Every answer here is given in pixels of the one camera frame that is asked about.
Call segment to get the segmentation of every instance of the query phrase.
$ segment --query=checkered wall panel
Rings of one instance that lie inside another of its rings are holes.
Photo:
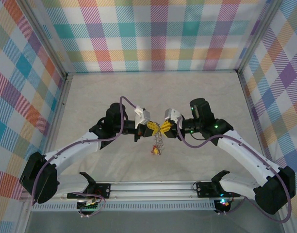
[[[267,158],[297,179],[297,0],[282,2],[241,81]]]
[[[19,178],[42,152],[62,82],[15,0],[0,0],[0,233],[17,221]]]
[[[50,41],[64,54],[71,69],[66,70],[75,72],[235,69],[269,3],[29,1]]]

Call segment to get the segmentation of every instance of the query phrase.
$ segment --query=black bracket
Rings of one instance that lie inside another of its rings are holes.
[[[125,112],[126,107],[123,105],[123,132],[122,134],[133,134],[134,142],[137,142],[141,137],[153,136],[154,130],[149,129],[146,125],[139,124],[135,128],[135,121],[129,120],[128,115]],[[121,128],[121,115],[119,103],[112,103],[110,108],[106,111],[105,117],[101,118],[96,125],[89,129],[89,132],[93,132],[100,139],[112,138],[119,133]],[[113,141],[101,142],[100,149],[109,145]]]
[[[295,172],[289,167],[279,168],[278,174],[285,183],[290,197],[293,198],[296,194]],[[285,191],[277,176],[271,177],[263,185],[253,189],[255,192],[255,201],[266,213],[275,214],[288,201]]]
[[[105,199],[110,198],[111,184],[110,183],[96,183],[95,180],[86,172],[80,172],[88,180],[88,187],[83,191],[83,194],[96,194],[103,196]],[[88,199],[89,196],[81,196],[74,193],[68,193],[67,199]]]
[[[30,194],[32,194],[35,178],[46,162],[45,156],[39,152],[35,152],[29,157],[21,174],[20,183]],[[48,164],[39,177],[34,199],[39,204],[48,201],[57,192],[58,185],[56,164]]]
[[[215,212],[221,213],[221,212],[228,212],[231,210],[231,203],[228,205],[222,204],[219,200],[214,200],[214,207],[216,208]]]
[[[238,198],[240,197],[237,193],[229,193],[226,192],[221,184],[220,180],[223,176],[228,174],[229,171],[221,171],[217,173],[213,178],[211,179],[211,182],[196,182],[196,191],[197,191],[197,197],[198,198]]]

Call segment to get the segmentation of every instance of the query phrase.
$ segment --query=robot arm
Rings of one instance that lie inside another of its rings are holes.
[[[229,123],[223,119],[215,119],[205,99],[191,101],[190,107],[193,115],[191,119],[185,119],[177,110],[166,110],[161,132],[166,137],[179,140],[184,140],[186,133],[201,133],[205,139],[212,137],[211,142],[214,145],[228,152],[254,177],[254,180],[247,179],[231,174],[229,171],[221,171],[212,178],[210,184],[217,196],[223,196],[224,193],[229,192],[243,195],[256,200],[267,213],[274,214],[287,203],[286,193],[274,172],[286,184],[290,197],[295,196],[295,173],[290,167],[281,168],[265,158],[262,159],[263,156],[244,141]],[[204,186],[201,182],[197,184],[199,190]]]
[[[154,130],[147,126],[150,121],[150,113],[136,106],[135,120],[129,120],[123,108],[122,134],[133,134],[136,142],[141,137],[152,136]],[[40,169],[45,166],[37,181],[34,199],[38,203],[44,203],[55,194],[81,192],[92,193],[97,188],[95,181],[85,172],[76,175],[61,175],[71,164],[85,156],[101,150],[109,145],[110,141],[98,141],[98,139],[114,138],[121,130],[121,114],[119,103],[113,103],[106,111],[106,116],[98,121],[81,138],[64,148],[48,152],[42,155],[38,152],[32,154],[20,178],[20,183],[30,193],[33,193],[33,184]]]

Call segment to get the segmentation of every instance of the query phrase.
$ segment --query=purple cable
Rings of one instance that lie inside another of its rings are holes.
[[[128,104],[130,104],[133,108],[136,108],[136,106],[131,103],[129,101],[129,99],[127,99],[126,97],[124,96],[121,96],[119,98],[119,110],[120,110],[120,131],[119,133],[115,136],[115,137],[112,137],[112,138],[105,138],[105,139],[88,139],[88,140],[83,140],[83,141],[77,141],[77,142],[74,142],[66,147],[64,147],[63,149],[61,149],[60,151],[58,151],[54,156],[52,156],[50,159],[47,160],[47,162],[44,163],[44,165],[41,167],[41,169],[39,170],[36,178],[35,178],[35,181],[34,181],[34,184],[33,184],[33,188],[32,188],[32,201],[31,201],[31,205],[34,204],[34,197],[35,197],[35,191],[36,191],[36,185],[37,185],[37,182],[40,178],[40,175],[41,173],[43,172],[43,170],[45,169],[45,167],[55,158],[55,156],[58,156],[60,155],[61,153],[63,153],[64,151],[66,151],[67,149],[77,145],[77,144],[83,144],[83,143],[88,143],[88,142],[107,142],[107,141],[113,141],[115,139],[117,139],[122,133],[123,133],[123,129],[124,129],[124,114],[123,114],[123,99],[125,101],[128,102]]]
[[[252,153],[257,159],[259,159],[264,165],[266,165],[267,167],[269,167],[269,170],[278,178],[278,180],[281,182],[281,185],[285,191],[285,194],[286,194],[286,198],[287,198],[287,201],[288,201],[288,214],[287,216],[285,217],[285,219],[283,220],[276,220],[274,218],[272,218],[271,216],[268,216],[259,206],[257,206],[256,204],[254,204],[252,201],[250,201],[247,197],[244,198],[244,200],[248,200],[251,204],[253,204],[255,207],[257,207],[258,210],[260,210],[267,218],[269,218],[270,220],[274,221],[274,222],[278,222],[278,223],[285,223],[287,222],[290,217],[291,217],[291,213],[292,213],[292,204],[291,204],[291,197],[290,197],[290,194],[289,194],[289,191],[288,191],[288,188],[286,187],[284,181],[282,180],[281,176],[268,164],[268,162],[263,159],[261,156],[259,156],[256,152],[254,152],[254,150],[252,150],[250,147],[248,147],[247,145],[243,144],[241,141],[237,140],[236,138],[233,138],[231,136],[227,136],[227,135],[222,135],[222,134],[219,134],[219,135],[214,135],[210,138],[208,138],[207,140],[205,140],[203,143],[201,143],[200,145],[198,146],[193,146],[191,144],[189,144],[183,137],[182,133],[181,133],[181,130],[180,130],[180,122],[182,120],[182,117],[179,117],[178,118],[178,123],[177,123],[177,130],[178,130],[178,134],[179,134],[179,137],[180,139],[182,140],[182,142],[187,145],[188,147],[190,148],[200,148],[202,146],[204,146],[205,144],[207,144],[208,142],[210,142],[212,139],[214,138],[217,138],[217,137],[224,137],[224,138],[227,138],[227,139],[230,139],[232,141],[234,141],[235,143],[238,143],[240,144],[242,147],[244,147],[246,150],[248,150],[250,153]]]
[[[96,215],[97,213],[99,213],[102,209],[105,208],[105,198],[101,195],[96,195],[96,194],[83,194],[83,193],[73,193],[75,195],[81,195],[81,196],[88,196],[88,197],[96,197],[96,198],[100,198],[104,201],[104,204],[102,207],[100,207],[100,209],[98,209],[97,211],[93,212],[92,214],[86,216],[86,217],[91,217],[93,215]],[[81,217],[85,216],[83,213],[82,213],[82,209],[80,209],[80,214],[81,214]]]
[[[243,199],[238,205],[236,205],[235,208],[233,208],[232,210],[229,210],[227,213],[232,213],[232,212],[236,211],[237,209],[239,209],[239,207],[242,206],[244,201],[245,201],[245,199]]]

